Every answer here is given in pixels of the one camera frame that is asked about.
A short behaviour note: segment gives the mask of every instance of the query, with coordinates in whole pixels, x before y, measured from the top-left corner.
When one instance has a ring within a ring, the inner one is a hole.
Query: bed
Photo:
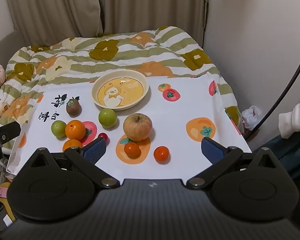
[[[218,84],[227,114],[243,131],[231,87],[194,39],[173,26],[98,38],[68,38],[51,47],[21,48],[8,62],[7,78],[0,87],[0,100],[10,105],[0,126],[13,121],[20,125],[29,122],[47,88],[94,82],[118,69],[167,78],[199,77],[209,72]],[[3,145],[5,154],[11,153],[13,143]]]

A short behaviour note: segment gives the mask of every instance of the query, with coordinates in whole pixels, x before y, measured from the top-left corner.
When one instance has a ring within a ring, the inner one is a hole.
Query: green fruit
[[[99,113],[99,122],[105,128],[111,128],[117,123],[117,115],[112,109],[104,108]]]
[[[57,120],[54,121],[51,125],[51,132],[57,138],[62,138],[66,136],[66,126],[67,124],[63,121]]]

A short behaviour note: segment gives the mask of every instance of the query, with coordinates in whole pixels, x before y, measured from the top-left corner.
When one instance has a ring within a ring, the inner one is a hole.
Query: tangerine
[[[153,156],[155,160],[159,163],[165,162],[169,159],[169,149],[165,146],[159,146],[154,150]]]
[[[82,143],[76,139],[67,140],[62,147],[62,152],[64,152],[66,149],[68,149],[72,146],[73,147],[78,146],[79,148],[82,148]]]
[[[66,126],[66,136],[69,139],[81,140],[86,135],[86,128],[79,120],[72,120]]]
[[[136,157],[140,153],[140,148],[138,144],[134,142],[128,142],[124,146],[124,152],[128,157]]]

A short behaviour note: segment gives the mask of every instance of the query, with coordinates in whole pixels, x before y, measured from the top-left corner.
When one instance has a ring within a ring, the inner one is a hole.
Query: yellow bowl
[[[115,111],[135,106],[148,93],[146,77],[135,70],[117,70],[98,78],[93,84],[93,102]]]

